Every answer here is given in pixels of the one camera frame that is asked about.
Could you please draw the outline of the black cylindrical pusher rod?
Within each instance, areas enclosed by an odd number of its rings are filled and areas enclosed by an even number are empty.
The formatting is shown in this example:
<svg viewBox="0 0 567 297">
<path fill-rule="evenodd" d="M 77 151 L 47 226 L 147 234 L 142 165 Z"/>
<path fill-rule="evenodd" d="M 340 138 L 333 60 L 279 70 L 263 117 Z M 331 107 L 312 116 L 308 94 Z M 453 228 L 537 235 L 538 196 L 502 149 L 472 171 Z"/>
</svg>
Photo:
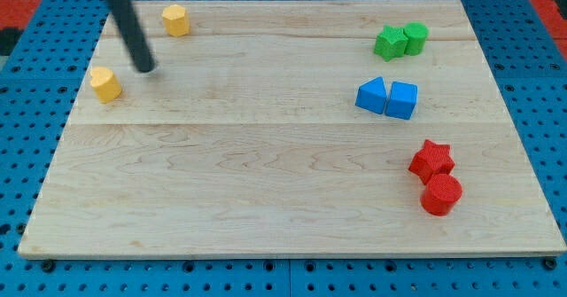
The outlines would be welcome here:
<svg viewBox="0 0 567 297">
<path fill-rule="evenodd" d="M 143 74 L 153 71 L 156 62 L 132 0 L 106 0 L 106 2 L 136 71 Z"/>
</svg>

